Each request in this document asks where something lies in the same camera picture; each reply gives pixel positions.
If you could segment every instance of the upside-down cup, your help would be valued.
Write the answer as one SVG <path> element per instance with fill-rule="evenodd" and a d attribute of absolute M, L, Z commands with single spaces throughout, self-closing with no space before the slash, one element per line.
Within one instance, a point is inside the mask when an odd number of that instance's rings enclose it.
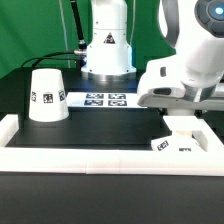
<path fill-rule="evenodd" d="M 54 122 L 69 115 L 61 71 L 37 69 L 32 72 L 29 118 Z"/>

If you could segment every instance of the blue light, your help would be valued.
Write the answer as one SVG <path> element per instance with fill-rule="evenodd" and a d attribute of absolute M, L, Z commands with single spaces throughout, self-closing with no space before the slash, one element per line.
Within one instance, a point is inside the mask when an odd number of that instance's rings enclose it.
<path fill-rule="evenodd" d="M 215 9 L 215 12 L 218 14 L 218 15 L 222 15 L 224 13 L 224 9 L 221 8 L 221 7 L 218 7 Z"/>

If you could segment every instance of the cable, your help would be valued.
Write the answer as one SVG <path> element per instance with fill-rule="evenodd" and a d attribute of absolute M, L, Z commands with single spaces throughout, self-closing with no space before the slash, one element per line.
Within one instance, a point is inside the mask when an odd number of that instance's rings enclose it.
<path fill-rule="evenodd" d="M 55 52 L 55 53 L 51 53 L 51 54 L 46 54 L 42 57 L 39 57 L 39 59 L 32 64 L 32 67 L 36 67 L 36 65 L 39 64 L 42 61 L 42 58 L 44 58 L 44 57 L 53 57 L 53 56 L 66 55 L 66 54 L 74 55 L 74 51 L 64 51 L 64 52 Z"/>
<path fill-rule="evenodd" d="M 65 48 L 66 48 L 66 51 L 68 51 L 68 36 L 67 36 L 67 30 L 65 25 L 64 8 L 63 8 L 63 4 L 61 0 L 59 0 L 59 6 L 60 6 L 60 12 L 61 12 L 62 27 L 64 32 Z M 68 67 L 71 68 L 71 64 L 69 60 L 68 60 Z"/>
<path fill-rule="evenodd" d="M 76 29 L 77 29 L 77 35 L 79 39 L 79 49 L 84 50 L 86 49 L 86 42 L 84 40 L 84 35 L 82 31 L 82 25 L 81 25 L 81 20 L 79 16 L 79 10 L 78 10 L 78 5 L 76 0 L 70 0 L 71 6 L 72 6 L 72 11 L 75 19 L 75 24 L 76 24 Z"/>
<path fill-rule="evenodd" d="M 133 21 L 132 21 L 130 46 L 132 46 L 133 36 L 134 36 L 134 32 L 135 32 L 135 19 L 136 19 L 136 0 L 133 0 Z"/>
<path fill-rule="evenodd" d="M 66 61 L 66 60 L 69 60 L 69 61 L 75 61 L 76 59 L 79 59 L 80 57 L 77 57 L 77 58 L 52 58 L 52 57 L 36 57 L 36 58 L 30 58 L 28 60 L 26 60 L 25 62 L 23 62 L 23 64 L 20 66 L 21 68 L 24 67 L 25 64 L 27 64 L 28 62 L 30 61 L 33 61 L 33 60 L 59 60 L 59 61 Z"/>

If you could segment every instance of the black cable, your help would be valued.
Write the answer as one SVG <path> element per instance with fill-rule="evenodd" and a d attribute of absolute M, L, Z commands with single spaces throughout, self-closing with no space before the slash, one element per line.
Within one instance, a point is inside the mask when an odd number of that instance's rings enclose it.
<path fill-rule="evenodd" d="M 84 40 L 83 31 L 82 31 L 78 5 L 76 0 L 70 0 L 70 2 L 71 2 L 74 18 L 75 18 L 75 24 L 76 24 L 76 29 L 77 29 L 78 39 L 79 39 L 79 49 L 83 50 L 83 49 L 86 49 L 87 46 Z"/>
<path fill-rule="evenodd" d="M 33 61 L 33 60 L 59 60 L 59 61 L 66 61 L 66 60 L 70 60 L 70 61 L 75 61 L 77 58 L 52 58 L 52 57 L 37 57 L 37 58 L 30 58 L 26 61 L 23 62 L 23 64 L 20 66 L 21 68 L 24 67 L 25 64 L 27 64 L 28 62 L 30 61 Z"/>
<path fill-rule="evenodd" d="M 37 59 L 37 61 L 34 62 L 31 67 L 33 67 L 33 68 L 36 67 L 36 65 L 38 65 L 41 61 L 44 60 L 42 58 L 59 56 L 59 55 L 66 55 L 66 54 L 73 54 L 74 55 L 74 51 L 64 51 L 64 52 L 55 52 L 55 53 L 51 53 L 51 54 L 46 54 L 46 55 L 40 57 L 39 59 Z"/>

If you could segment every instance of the label on cup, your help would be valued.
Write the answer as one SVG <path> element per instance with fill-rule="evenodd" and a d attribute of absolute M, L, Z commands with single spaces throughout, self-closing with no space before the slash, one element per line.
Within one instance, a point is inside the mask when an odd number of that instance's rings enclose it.
<path fill-rule="evenodd" d="M 64 92 L 64 90 L 59 91 L 59 98 L 60 98 L 60 101 L 65 100 L 65 92 Z"/>
<path fill-rule="evenodd" d="M 31 93 L 31 100 L 34 101 L 34 102 L 36 102 L 36 100 L 37 100 L 37 94 L 35 92 L 32 92 Z"/>
<path fill-rule="evenodd" d="M 52 93 L 43 94 L 43 100 L 44 103 L 53 103 L 53 94 Z"/>

